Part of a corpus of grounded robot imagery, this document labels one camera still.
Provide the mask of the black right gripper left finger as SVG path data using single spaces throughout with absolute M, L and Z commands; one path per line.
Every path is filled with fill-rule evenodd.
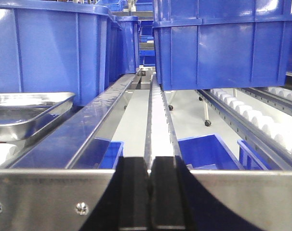
M 79 171 L 87 180 L 92 199 L 81 231 L 150 231 L 150 196 L 147 166 L 142 157 L 120 157 L 114 173 L 102 169 Z

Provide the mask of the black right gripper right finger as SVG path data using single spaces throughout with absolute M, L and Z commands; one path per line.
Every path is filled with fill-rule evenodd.
M 158 156 L 151 168 L 154 231 L 266 231 L 269 173 L 189 170 L 179 156 Z

